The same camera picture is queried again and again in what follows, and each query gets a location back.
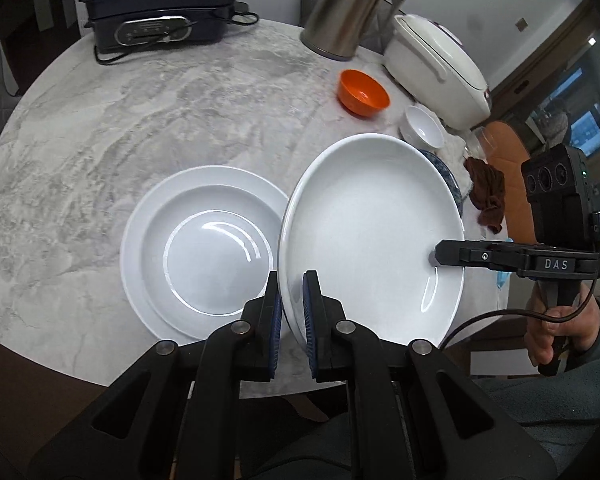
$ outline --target orange bowl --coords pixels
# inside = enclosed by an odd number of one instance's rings
[[[338,99],[350,111],[371,117],[391,104],[382,85],[360,70],[343,70],[338,83]]]

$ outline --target human hand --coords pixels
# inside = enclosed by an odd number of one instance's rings
[[[585,299],[588,293],[589,287],[582,283],[580,300]],[[556,306],[545,312],[546,306],[537,283],[534,285],[531,298],[526,305],[527,310],[542,312],[551,317],[568,316],[576,308],[575,306]],[[600,308],[594,297],[589,300],[580,314],[566,323],[549,323],[527,317],[525,346],[529,352],[529,360],[533,366],[549,364],[554,358],[554,349],[552,348],[554,337],[563,335],[571,338],[573,347],[578,352],[586,352],[596,342],[599,330]]]

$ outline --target white plate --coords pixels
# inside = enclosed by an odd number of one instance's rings
[[[264,292],[286,195],[226,166],[171,175],[131,214],[120,247],[126,296],[147,328],[178,344],[207,338]]]
[[[317,270],[348,319],[400,344],[438,345],[458,309],[464,269],[430,262],[436,244],[464,239],[454,199],[416,149],[382,134],[336,142],[289,199],[278,253],[286,317],[306,345],[302,275]]]

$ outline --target brown cloth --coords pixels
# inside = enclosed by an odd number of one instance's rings
[[[481,211],[478,224],[499,233],[502,231],[504,218],[504,173],[473,157],[464,162],[464,167],[474,181],[469,198]]]

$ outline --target white rice cooker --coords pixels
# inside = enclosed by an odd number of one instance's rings
[[[489,86],[458,38],[415,14],[394,16],[393,23],[384,65],[417,101],[456,130],[491,115]]]

